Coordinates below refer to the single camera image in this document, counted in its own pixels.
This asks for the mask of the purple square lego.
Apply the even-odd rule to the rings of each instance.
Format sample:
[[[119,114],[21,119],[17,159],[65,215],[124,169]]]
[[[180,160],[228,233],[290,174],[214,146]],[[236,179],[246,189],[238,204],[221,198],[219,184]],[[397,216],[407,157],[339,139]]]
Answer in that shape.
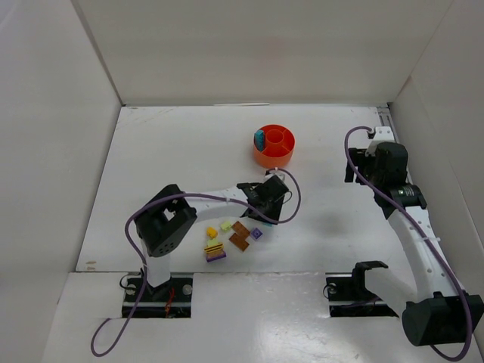
[[[250,231],[250,236],[253,240],[259,240],[263,236],[263,232],[259,228],[253,228]]]

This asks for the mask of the light green small lego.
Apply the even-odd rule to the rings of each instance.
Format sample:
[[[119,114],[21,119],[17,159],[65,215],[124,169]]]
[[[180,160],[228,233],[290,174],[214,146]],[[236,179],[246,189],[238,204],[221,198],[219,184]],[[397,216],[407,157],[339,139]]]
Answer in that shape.
[[[230,221],[225,221],[220,225],[220,229],[223,232],[228,232],[231,230],[231,228],[232,228],[232,223]]]

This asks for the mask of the yellow lego brick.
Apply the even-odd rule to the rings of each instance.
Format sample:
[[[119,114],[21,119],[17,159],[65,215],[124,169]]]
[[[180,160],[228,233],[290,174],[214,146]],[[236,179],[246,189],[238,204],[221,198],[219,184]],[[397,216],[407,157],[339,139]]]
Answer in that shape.
[[[212,228],[212,227],[208,227],[206,229],[206,235],[207,235],[207,237],[209,239],[215,239],[215,238],[217,238],[218,234],[219,233],[217,232],[217,230],[214,229],[214,228]]]

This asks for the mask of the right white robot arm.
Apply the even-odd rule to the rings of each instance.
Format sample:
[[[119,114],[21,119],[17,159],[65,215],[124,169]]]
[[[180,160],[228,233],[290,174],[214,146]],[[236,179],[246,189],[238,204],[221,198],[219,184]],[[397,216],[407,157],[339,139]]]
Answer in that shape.
[[[470,295],[451,270],[433,233],[427,202],[408,182],[406,148],[380,141],[368,148],[346,147],[345,180],[368,186],[396,233],[411,267],[416,287],[403,283],[381,261],[359,262],[352,270],[353,299],[375,296],[402,322],[414,346],[462,343],[470,346],[483,314],[480,296]]]

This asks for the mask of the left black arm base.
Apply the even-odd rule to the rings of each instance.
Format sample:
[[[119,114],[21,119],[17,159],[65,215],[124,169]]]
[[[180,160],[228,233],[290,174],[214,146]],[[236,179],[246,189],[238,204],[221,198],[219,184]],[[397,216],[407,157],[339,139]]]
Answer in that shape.
[[[190,318],[193,293],[193,274],[173,274],[162,287],[147,285],[132,318]],[[141,292],[143,277],[140,274],[125,275],[119,281],[123,289],[121,314],[128,318]]]

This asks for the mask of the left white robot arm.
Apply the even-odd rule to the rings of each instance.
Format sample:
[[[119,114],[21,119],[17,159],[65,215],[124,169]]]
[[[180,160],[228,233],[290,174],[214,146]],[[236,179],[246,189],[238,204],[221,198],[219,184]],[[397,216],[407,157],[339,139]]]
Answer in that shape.
[[[169,254],[184,240],[197,222],[222,217],[247,217],[279,223],[284,197],[290,190],[276,175],[263,182],[238,183],[205,194],[185,193],[176,184],[167,185],[126,223],[135,224],[142,248],[142,277],[145,292],[160,300],[172,287]]]

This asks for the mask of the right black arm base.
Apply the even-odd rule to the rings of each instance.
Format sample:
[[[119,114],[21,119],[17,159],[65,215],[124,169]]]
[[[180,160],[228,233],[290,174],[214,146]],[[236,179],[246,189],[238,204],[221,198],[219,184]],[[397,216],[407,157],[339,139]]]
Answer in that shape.
[[[381,261],[357,262],[351,272],[328,272],[323,295],[329,302],[331,318],[397,317],[383,300],[365,285],[365,273],[385,268]]]

